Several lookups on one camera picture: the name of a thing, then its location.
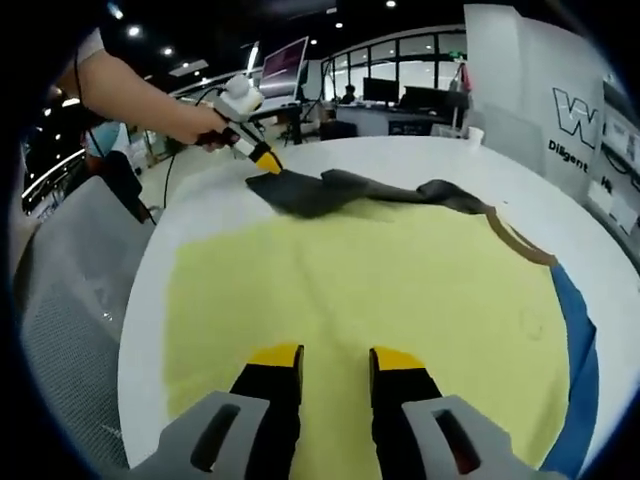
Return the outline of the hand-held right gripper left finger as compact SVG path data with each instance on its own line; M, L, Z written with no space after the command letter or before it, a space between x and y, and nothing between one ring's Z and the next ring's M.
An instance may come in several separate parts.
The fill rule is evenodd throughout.
M300 435L304 347L257 351L228 392L215 391L161 432L151 479L287 479Z

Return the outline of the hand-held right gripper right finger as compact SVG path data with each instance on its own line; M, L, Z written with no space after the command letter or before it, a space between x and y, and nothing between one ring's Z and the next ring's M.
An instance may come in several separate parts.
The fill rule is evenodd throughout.
M511 438L456 395L443 396L414 356L369 350L372 438L384 479L535 479Z

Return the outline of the person's left hand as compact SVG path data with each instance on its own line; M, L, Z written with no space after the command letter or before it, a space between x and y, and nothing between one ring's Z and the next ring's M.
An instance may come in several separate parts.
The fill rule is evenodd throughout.
M195 145L201 135L222 134L228 122L208 106L181 105L174 115L168 136L183 144Z

